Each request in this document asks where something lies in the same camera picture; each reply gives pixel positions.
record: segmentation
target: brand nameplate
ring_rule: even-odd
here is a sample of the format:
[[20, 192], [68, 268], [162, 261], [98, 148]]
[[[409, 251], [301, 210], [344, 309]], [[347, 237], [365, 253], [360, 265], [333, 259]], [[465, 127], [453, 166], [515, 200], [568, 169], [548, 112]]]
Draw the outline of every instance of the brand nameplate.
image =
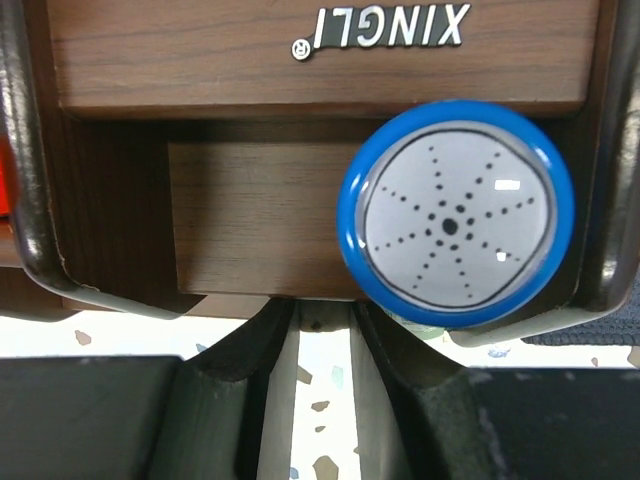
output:
[[460, 46], [470, 9], [468, 3], [321, 8], [315, 33], [293, 42], [291, 54], [304, 61], [325, 48]]

